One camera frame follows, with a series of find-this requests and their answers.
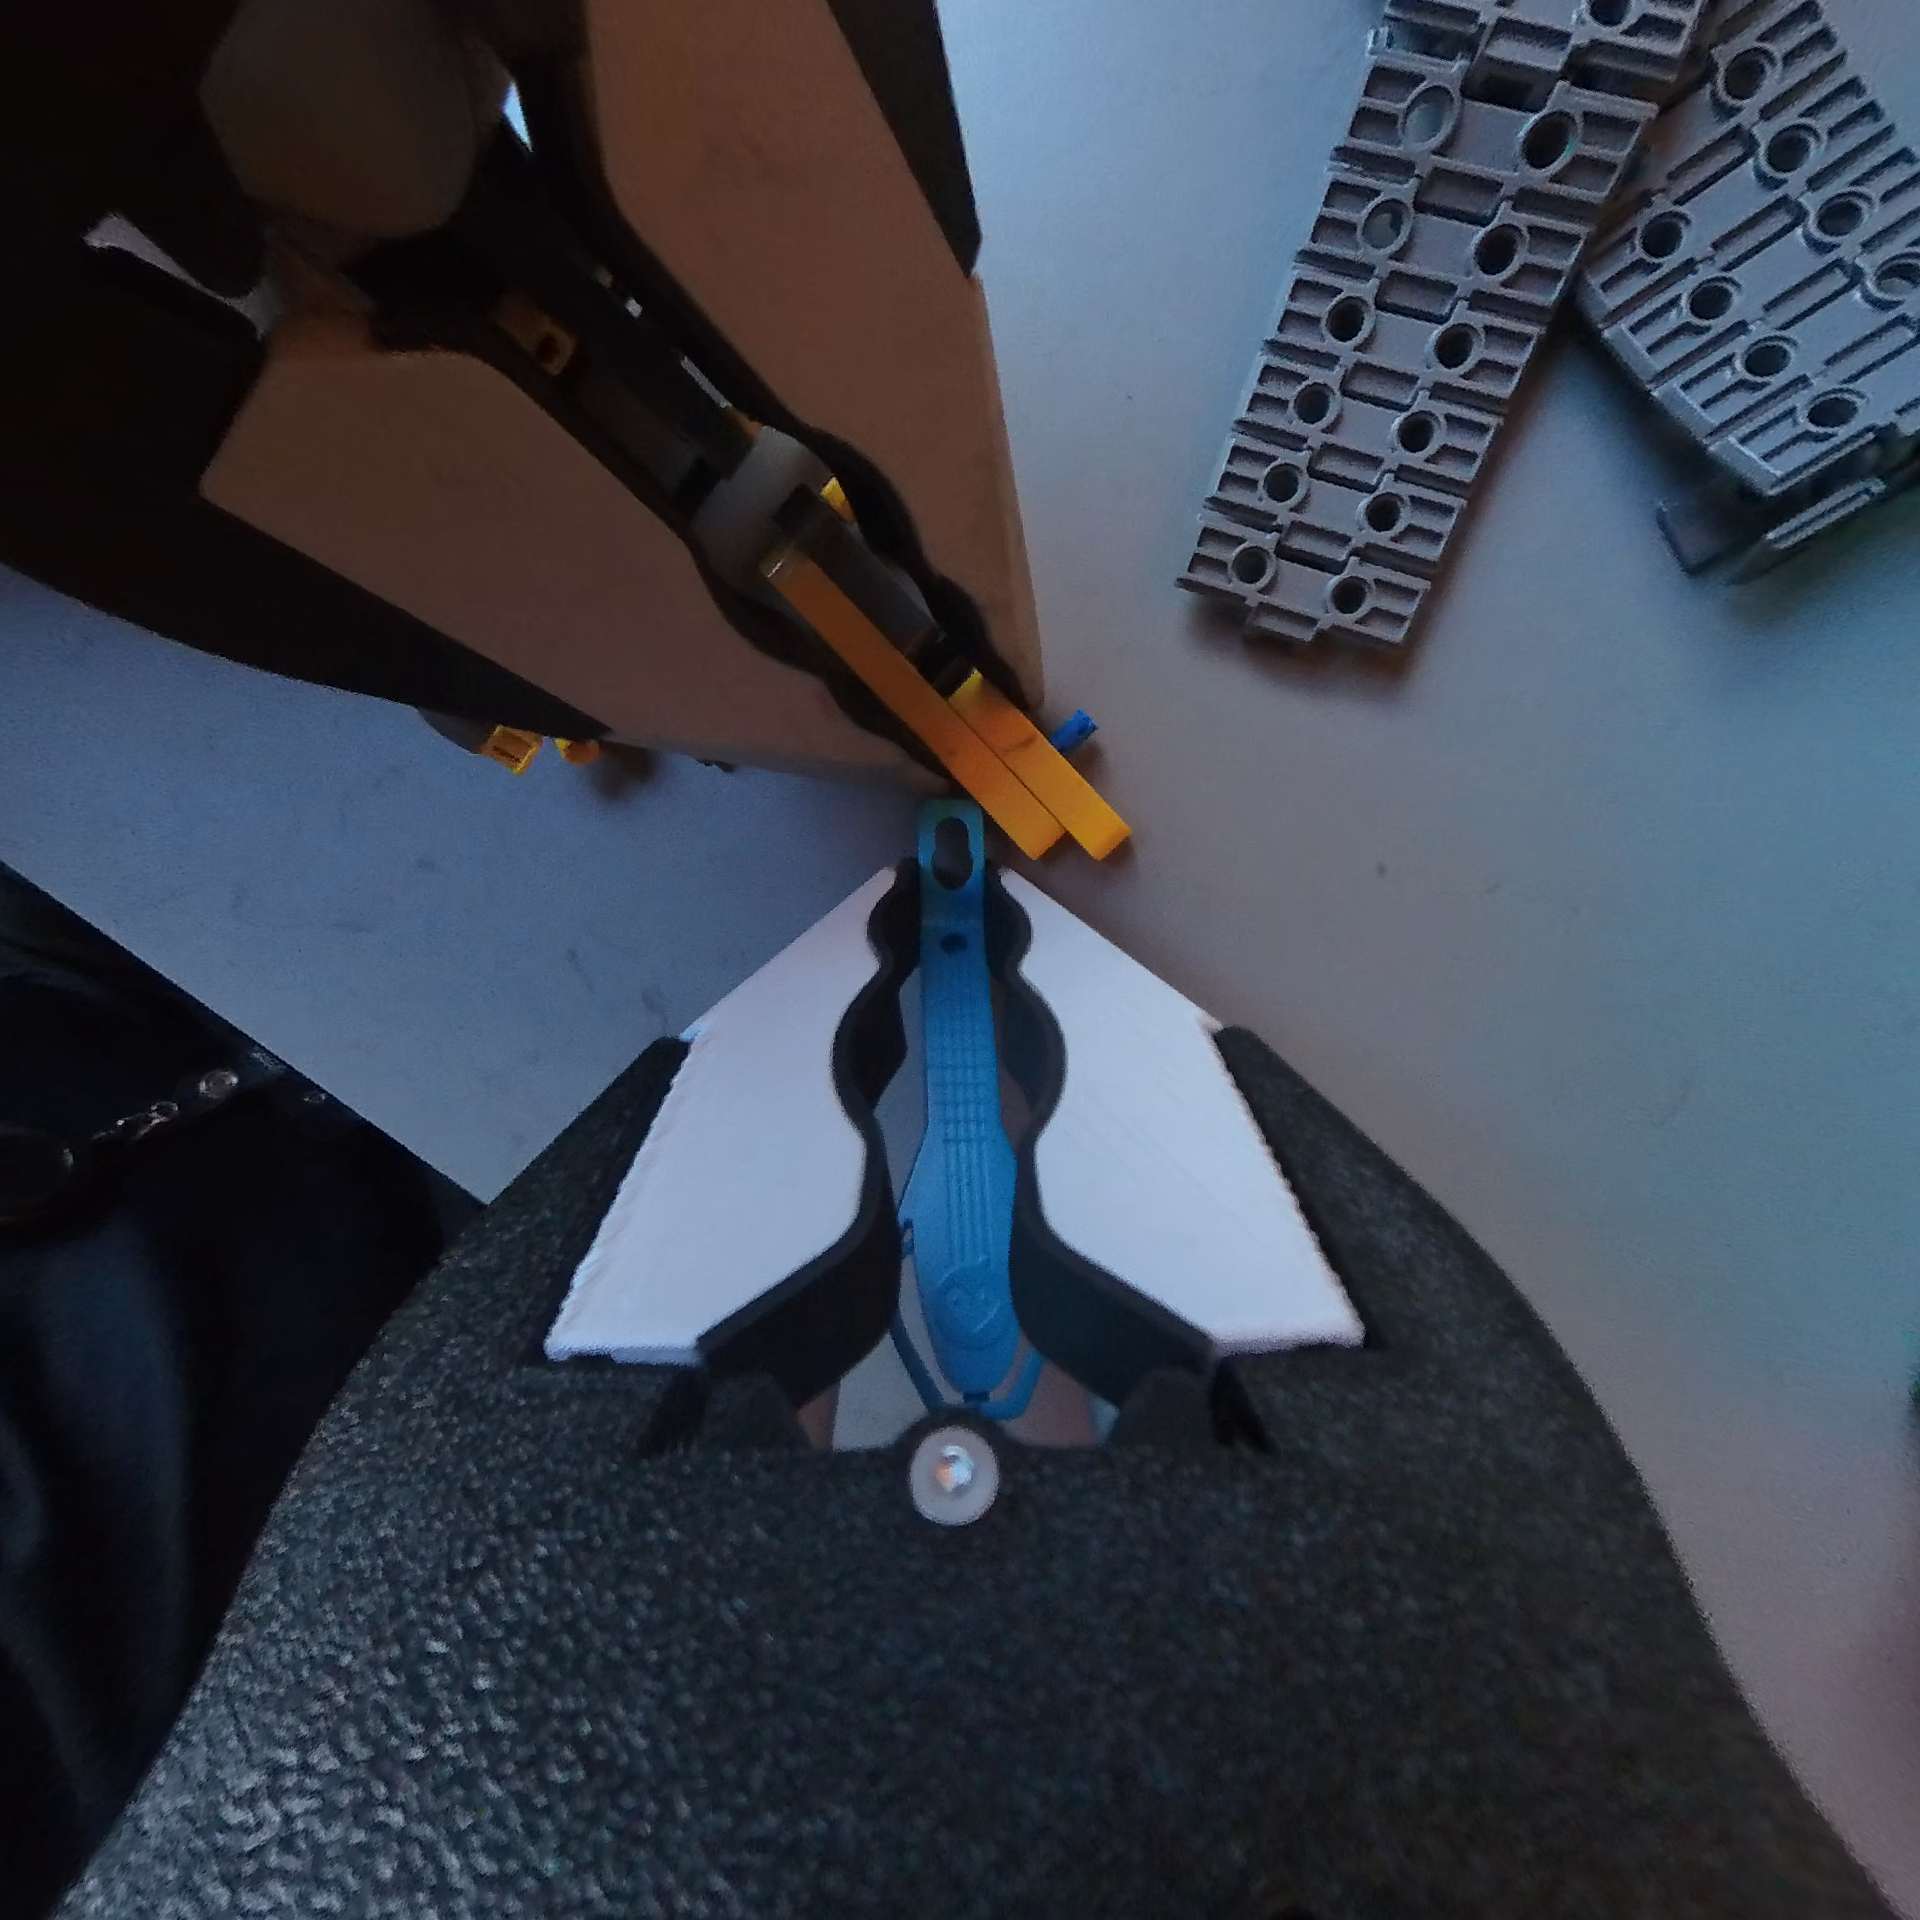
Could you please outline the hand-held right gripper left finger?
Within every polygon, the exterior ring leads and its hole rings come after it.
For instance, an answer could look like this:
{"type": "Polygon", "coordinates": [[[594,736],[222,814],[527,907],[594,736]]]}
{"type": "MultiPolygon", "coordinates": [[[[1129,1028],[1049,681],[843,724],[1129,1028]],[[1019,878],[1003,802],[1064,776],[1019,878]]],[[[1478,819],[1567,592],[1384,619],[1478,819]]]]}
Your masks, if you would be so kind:
{"type": "Polygon", "coordinates": [[[883,869],[684,1034],[550,1363],[856,1369],[882,1343],[901,1228],[877,1102],[909,978],[912,869],[883,869]]]}

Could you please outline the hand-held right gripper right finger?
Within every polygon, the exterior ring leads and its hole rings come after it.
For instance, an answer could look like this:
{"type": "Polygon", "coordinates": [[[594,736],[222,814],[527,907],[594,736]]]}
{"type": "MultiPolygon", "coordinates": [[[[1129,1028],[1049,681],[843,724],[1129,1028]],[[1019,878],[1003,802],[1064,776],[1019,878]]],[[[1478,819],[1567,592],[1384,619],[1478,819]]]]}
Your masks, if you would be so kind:
{"type": "Polygon", "coordinates": [[[1365,1334],[1237,1089],[1217,1021],[999,881],[1027,1099],[1012,1296],[1045,1357],[1268,1357],[1365,1334]]]}

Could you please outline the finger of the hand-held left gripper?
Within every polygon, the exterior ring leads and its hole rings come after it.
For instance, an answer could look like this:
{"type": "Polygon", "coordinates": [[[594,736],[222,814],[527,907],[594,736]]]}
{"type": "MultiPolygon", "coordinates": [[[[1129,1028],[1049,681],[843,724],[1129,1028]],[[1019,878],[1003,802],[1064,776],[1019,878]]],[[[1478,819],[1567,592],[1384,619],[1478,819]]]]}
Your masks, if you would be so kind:
{"type": "Polygon", "coordinates": [[[200,496],[606,726],[613,742],[935,796],[817,673],[750,645],[685,543],[505,372],[282,325],[200,496]]]}
{"type": "Polygon", "coordinates": [[[958,588],[1043,695],[986,294],[828,5],[585,5],[628,229],[719,334],[750,410],[821,451],[901,568],[958,588]]]}

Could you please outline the blue brick separator tool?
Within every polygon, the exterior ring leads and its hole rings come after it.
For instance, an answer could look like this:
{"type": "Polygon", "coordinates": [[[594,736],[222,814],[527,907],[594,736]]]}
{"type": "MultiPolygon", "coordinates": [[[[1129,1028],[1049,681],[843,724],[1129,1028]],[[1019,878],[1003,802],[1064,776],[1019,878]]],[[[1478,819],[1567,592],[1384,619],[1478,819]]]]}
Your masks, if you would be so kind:
{"type": "Polygon", "coordinates": [[[901,1197],[901,1249],[914,1267],[923,1346],[904,1312],[890,1338],[926,1410],[1016,1422],[1035,1398],[1043,1357],[1012,1309],[1016,1156],[999,1111],[979,806],[922,806],[917,884],[923,1137],[901,1197]]]}

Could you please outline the black perforated brick model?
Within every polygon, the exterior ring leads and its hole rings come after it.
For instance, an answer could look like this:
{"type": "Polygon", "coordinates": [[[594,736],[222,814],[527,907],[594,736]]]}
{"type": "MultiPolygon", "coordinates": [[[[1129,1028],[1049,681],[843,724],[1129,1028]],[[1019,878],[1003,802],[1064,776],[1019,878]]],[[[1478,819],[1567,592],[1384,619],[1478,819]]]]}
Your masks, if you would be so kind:
{"type": "Polygon", "coordinates": [[[606,288],[561,311],[505,288],[489,345],[590,454],[590,503],[561,507],[585,557],[558,565],[580,594],[535,619],[535,663],[622,747],[717,767],[926,790],[938,757],[773,581],[781,554],[824,575],[889,654],[935,692],[986,660],[958,601],[882,543],[877,516],[833,505],[843,474],[801,438],[722,404],[660,325],[606,288]]]}

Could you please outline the yellow perforated beam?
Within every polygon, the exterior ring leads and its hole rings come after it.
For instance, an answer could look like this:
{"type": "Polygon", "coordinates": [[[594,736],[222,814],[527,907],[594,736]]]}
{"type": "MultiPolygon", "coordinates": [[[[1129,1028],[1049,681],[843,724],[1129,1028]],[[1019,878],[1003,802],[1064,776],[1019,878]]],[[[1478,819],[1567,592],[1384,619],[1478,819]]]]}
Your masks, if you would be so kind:
{"type": "Polygon", "coordinates": [[[1110,858],[1131,837],[1115,806],[990,681],[971,673],[964,687],[942,695],[849,592],[791,540],[776,543],[760,572],[1019,853],[1043,858],[1069,837],[1092,858],[1110,858]]]}

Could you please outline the grey desk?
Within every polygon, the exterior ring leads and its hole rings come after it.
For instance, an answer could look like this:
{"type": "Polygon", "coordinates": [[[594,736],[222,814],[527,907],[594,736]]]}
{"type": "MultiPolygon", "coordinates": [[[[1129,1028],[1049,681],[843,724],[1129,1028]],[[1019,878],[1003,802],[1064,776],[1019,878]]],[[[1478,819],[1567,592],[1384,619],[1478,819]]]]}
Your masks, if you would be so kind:
{"type": "MultiPolygon", "coordinates": [[[[1049,695],[1043,889],[1257,1028],[1527,1290],[1728,1664],[1918,1895],[1918,498],[1685,576],[1561,334],[1405,663],[1179,568],[1375,5],[944,5],[1049,695]]],[[[901,793],[522,778],[4,575],[4,858],[492,1197],[837,904],[901,793]]]]}

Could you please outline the grey tread track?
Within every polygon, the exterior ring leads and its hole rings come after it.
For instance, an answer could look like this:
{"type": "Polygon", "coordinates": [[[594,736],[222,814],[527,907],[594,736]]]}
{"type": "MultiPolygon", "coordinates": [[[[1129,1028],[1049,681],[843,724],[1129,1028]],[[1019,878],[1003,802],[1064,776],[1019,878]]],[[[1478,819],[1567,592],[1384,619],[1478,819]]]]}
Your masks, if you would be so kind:
{"type": "Polygon", "coordinates": [[[1411,640],[1705,5],[1385,5],[1179,583],[1247,640],[1411,640]]]}
{"type": "Polygon", "coordinates": [[[1708,5],[1574,300],[1700,461],[1657,510],[1682,572],[1918,488],[1918,149],[1824,5],[1708,5]]]}

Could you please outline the person's dark clothed body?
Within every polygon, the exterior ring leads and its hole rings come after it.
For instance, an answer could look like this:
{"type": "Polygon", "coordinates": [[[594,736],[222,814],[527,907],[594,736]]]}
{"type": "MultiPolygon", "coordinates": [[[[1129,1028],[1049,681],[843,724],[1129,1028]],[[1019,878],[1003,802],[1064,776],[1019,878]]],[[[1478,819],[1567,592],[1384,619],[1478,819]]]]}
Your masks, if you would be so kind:
{"type": "MultiPolygon", "coordinates": [[[[4,869],[4,1123],[88,1128],[250,1047],[4,869]]],[[[478,1210],[342,1102],[261,1102],[4,1223],[4,1918],[101,1845],[310,1432],[478,1210]]]]}

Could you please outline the black drawstring with toggle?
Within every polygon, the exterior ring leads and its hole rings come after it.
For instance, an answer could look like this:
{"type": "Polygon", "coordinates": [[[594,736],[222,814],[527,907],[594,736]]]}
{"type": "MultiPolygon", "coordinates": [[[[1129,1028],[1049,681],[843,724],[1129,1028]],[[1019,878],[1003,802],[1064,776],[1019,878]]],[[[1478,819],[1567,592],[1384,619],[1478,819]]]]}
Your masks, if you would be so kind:
{"type": "Polygon", "coordinates": [[[298,1118],[328,1118],[339,1102],[274,1053],[250,1047],[167,1096],[88,1128],[4,1123],[4,1223],[63,1210],[112,1178],[153,1137],[183,1137],[207,1118],[246,1106],[277,1106],[298,1118]]]}

